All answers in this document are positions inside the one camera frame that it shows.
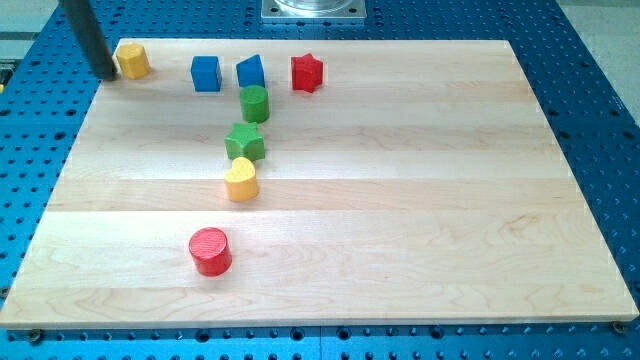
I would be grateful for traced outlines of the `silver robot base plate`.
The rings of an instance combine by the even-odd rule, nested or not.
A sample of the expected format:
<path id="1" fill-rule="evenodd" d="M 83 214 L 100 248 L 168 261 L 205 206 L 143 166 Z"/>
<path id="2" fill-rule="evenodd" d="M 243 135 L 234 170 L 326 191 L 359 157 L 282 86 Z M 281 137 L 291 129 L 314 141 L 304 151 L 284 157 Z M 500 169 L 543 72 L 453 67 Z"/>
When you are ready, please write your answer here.
<path id="1" fill-rule="evenodd" d="M 364 19 L 365 0 L 263 0 L 261 17 L 268 20 Z"/>

